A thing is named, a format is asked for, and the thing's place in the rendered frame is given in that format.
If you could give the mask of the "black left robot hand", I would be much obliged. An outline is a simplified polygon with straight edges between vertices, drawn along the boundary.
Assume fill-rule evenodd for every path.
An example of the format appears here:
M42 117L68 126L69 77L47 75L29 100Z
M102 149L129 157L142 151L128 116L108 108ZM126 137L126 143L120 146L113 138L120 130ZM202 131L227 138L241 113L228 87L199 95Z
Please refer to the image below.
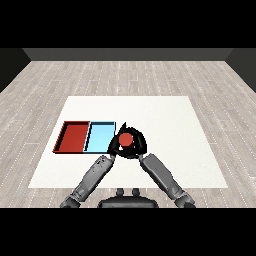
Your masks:
M110 155L110 158L115 158L117 155L121 157L125 157L125 153L119 150L119 147L120 147L119 137L121 134L124 133L125 129L126 129L126 124L123 124L119 129L118 133L112 138L107 150L107 153Z

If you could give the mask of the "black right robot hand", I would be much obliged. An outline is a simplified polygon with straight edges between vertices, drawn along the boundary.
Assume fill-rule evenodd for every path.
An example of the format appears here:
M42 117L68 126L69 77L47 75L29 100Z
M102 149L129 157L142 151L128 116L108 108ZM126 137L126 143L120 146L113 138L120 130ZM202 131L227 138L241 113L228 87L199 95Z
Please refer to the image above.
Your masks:
M128 127L124 130L124 133L130 133L133 136L134 147L129 149L123 149L120 151L125 153L127 159L138 159L140 155L147 152L147 143L144 135L133 127Z

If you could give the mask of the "light blue shallow open box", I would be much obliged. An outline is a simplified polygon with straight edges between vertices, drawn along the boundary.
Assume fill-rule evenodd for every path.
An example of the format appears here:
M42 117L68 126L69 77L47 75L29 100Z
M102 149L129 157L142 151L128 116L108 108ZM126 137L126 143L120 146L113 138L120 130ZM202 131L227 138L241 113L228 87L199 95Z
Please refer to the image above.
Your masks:
M106 153L115 130L114 121L92 121L86 135L84 152L86 154Z

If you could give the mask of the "red shallow open box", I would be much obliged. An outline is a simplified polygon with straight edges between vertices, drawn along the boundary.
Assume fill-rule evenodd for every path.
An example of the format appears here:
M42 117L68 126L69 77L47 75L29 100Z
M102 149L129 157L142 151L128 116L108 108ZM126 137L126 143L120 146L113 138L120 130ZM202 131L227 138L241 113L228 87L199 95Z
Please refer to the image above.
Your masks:
M89 121L65 121L56 140L53 153L82 154L89 124Z

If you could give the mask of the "dark grey robot body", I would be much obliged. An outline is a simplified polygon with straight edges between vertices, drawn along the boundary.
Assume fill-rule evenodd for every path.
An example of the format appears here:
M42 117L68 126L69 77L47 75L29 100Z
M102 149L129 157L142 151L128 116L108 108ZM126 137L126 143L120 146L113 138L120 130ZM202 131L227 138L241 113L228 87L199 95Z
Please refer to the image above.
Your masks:
M158 204L155 200L142 197L138 188L132 189L131 196L125 196L124 189L118 188L116 195L101 200L98 208L158 208Z

